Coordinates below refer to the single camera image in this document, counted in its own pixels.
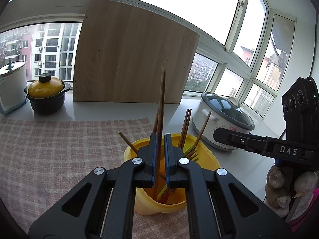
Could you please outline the green plastic spoon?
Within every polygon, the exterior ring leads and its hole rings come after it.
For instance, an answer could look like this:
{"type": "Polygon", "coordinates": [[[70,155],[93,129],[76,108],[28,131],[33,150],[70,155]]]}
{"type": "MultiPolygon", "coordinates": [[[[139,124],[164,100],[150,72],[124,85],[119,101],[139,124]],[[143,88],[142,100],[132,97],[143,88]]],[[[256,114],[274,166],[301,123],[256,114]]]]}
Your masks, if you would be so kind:
{"type": "Polygon", "coordinates": [[[162,195],[166,192],[167,189],[168,189],[168,186],[167,186],[167,185],[165,185],[165,186],[161,189],[161,191],[160,191],[159,194],[157,195],[157,199],[158,199],[158,200],[162,197],[162,195]]]}

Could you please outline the red chopstick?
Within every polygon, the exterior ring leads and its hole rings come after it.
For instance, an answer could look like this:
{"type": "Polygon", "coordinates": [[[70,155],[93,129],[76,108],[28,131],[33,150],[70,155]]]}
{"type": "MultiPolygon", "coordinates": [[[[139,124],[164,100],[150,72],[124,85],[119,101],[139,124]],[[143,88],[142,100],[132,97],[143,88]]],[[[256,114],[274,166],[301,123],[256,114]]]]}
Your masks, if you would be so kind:
{"type": "Polygon", "coordinates": [[[185,133],[184,133],[184,138],[183,138],[183,144],[182,144],[183,148],[184,148],[185,140],[186,140],[186,137],[188,134],[188,128],[189,128],[189,123],[190,123],[190,119],[191,119],[191,112],[192,112],[192,109],[189,109],[188,121],[187,121],[186,129],[185,129],[185,133]]]}
{"type": "Polygon", "coordinates": [[[206,126],[207,126],[207,123],[208,123],[208,121],[209,121],[209,119],[210,119],[210,116],[211,116],[211,111],[208,113],[208,115],[207,115],[207,117],[206,117],[206,120],[205,120],[205,122],[204,122],[204,124],[203,124],[203,126],[202,126],[202,128],[201,128],[201,131],[199,132],[199,135],[198,135],[198,137],[197,137],[197,139],[196,139],[196,141],[195,141],[195,143],[194,143],[194,145],[193,145],[194,148],[197,147],[197,145],[198,145],[200,139],[202,138],[203,132],[204,132],[206,126]]]}
{"type": "Polygon", "coordinates": [[[189,109],[187,109],[187,111],[185,113],[185,118],[184,118],[182,130],[181,130],[181,134],[179,137],[178,148],[183,148],[182,144],[183,144],[184,133],[185,133],[185,129],[186,129],[187,121],[188,121],[188,115],[189,115],[189,109]]]}
{"type": "Polygon", "coordinates": [[[129,139],[121,132],[118,131],[119,136],[125,141],[125,143],[136,153],[138,154],[137,148],[129,141],[129,139]]]}
{"type": "Polygon", "coordinates": [[[159,121],[159,110],[156,113],[156,118],[155,118],[155,121],[154,121],[154,126],[153,126],[152,133],[157,133],[158,121],[159,121]]]}
{"type": "Polygon", "coordinates": [[[165,101],[165,76],[166,72],[162,70],[161,86],[160,86],[160,101],[159,111],[157,114],[157,149],[156,149],[156,169],[155,169],[155,185],[153,191],[154,200],[157,200],[158,187],[159,187],[159,176],[160,176],[160,150],[162,145],[162,132],[163,132],[163,115],[164,115],[164,101],[165,101]]]}

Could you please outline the steel fork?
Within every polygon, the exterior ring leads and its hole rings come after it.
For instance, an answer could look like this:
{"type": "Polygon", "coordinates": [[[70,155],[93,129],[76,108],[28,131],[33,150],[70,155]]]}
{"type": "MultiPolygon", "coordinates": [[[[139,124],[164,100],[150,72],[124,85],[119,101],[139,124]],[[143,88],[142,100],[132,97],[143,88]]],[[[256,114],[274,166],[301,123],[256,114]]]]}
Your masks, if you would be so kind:
{"type": "Polygon", "coordinates": [[[198,156],[197,148],[196,147],[190,148],[187,152],[185,152],[184,156],[189,160],[194,159],[195,157],[198,156]]]}

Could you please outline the yellow plastic utensil container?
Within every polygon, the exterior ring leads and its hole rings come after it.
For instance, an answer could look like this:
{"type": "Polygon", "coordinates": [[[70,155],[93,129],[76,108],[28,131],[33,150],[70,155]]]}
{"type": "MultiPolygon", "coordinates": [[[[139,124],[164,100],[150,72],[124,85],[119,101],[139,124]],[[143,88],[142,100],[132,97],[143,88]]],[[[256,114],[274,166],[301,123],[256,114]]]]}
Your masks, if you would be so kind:
{"type": "MultiPolygon", "coordinates": [[[[178,146],[180,133],[175,133],[171,135],[173,146],[178,146]]],[[[197,138],[193,135],[188,134],[185,140],[184,149],[190,148],[197,138]]],[[[143,138],[136,140],[132,143],[136,149],[140,149],[149,144],[149,138],[143,138]]],[[[210,151],[209,148],[203,143],[199,142],[196,148],[197,157],[192,158],[195,160],[197,164],[199,164],[202,168],[208,170],[216,170],[220,168],[220,163],[217,161],[216,157],[210,151]]],[[[132,158],[135,158],[137,153],[133,151],[129,146],[124,151],[124,162],[128,161],[132,158]]],[[[164,158],[160,160],[160,183],[159,188],[162,189],[166,183],[165,179],[165,166],[164,166],[164,158]]],[[[136,199],[135,199],[135,212],[143,215],[153,215],[157,213],[173,213],[184,209],[187,206],[187,201],[185,198],[185,190],[182,188],[178,188],[175,192],[168,197],[167,204],[161,204],[155,201],[151,196],[153,195],[152,189],[147,188],[144,190],[143,188],[136,189],[136,199]]]]}

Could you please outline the floral white slow cooker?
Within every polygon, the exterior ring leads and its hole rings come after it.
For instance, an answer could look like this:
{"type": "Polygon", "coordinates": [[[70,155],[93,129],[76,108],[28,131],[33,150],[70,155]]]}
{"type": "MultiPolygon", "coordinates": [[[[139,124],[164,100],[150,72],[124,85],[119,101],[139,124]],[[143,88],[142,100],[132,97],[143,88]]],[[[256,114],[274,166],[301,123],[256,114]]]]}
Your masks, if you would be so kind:
{"type": "Polygon", "coordinates": [[[215,141],[213,134],[217,128],[246,134],[255,129],[253,119],[240,107],[235,97],[223,97],[211,92],[201,94],[201,102],[192,117],[194,129],[198,133],[205,122],[207,125],[202,140],[221,151],[233,151],[234,148],[215,141]]]}

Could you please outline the pink plaid table cloth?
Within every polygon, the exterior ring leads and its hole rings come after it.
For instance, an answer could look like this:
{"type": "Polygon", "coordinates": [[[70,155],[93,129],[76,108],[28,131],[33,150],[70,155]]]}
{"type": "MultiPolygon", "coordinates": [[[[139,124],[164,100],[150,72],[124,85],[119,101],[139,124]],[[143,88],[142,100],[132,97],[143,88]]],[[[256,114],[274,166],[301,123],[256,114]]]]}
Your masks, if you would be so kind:
{"type": "Polygon", "coordinates": [[[108,121],[1,120],[1,198],[24,230],[44,212],[33,193],[41,182],[47,209],[96,167],[113,169],[123,162],[126,143],[147,138],[148,118],[108,121]]]}

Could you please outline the black pot yellow lid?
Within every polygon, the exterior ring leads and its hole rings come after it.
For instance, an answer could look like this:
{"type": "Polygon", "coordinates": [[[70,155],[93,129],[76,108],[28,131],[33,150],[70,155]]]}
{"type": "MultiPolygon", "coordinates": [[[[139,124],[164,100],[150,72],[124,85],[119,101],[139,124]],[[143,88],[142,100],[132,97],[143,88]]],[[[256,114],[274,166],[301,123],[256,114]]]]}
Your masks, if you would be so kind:
{"type": "Polygon", "coordinates": [[[70,84],[63,80],[52,77],[49,73],[42,73],[38,80],[25,87],[24,92],[35,113],[50,115],[63,106],[65,93],[70,88],[70,84]]]}

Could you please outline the teal white electric cooker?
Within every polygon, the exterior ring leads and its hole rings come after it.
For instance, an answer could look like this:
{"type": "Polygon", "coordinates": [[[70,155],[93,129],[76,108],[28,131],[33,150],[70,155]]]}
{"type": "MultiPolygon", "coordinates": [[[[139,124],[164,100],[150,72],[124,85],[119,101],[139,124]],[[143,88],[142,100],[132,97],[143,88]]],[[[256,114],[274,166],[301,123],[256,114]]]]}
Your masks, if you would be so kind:
{"type": "Polygon", "coordinates": [[[1,67],[1,114],[6,115],[26,103],[24,89],[27,86],[25,61],[9,61],[1,67]]]}

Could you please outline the large light wooden board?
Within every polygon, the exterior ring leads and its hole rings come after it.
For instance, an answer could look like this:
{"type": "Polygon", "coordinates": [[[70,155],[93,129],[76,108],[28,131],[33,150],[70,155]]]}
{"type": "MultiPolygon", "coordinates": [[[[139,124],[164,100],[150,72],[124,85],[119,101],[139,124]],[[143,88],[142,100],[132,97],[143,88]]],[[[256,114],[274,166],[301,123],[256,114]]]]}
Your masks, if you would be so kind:
{"type": "Polygon", "coordinates": [[[198,33],[164,16],[116,1],[91,0],[76,49],[73,100],[181,101],[198,33]]]}

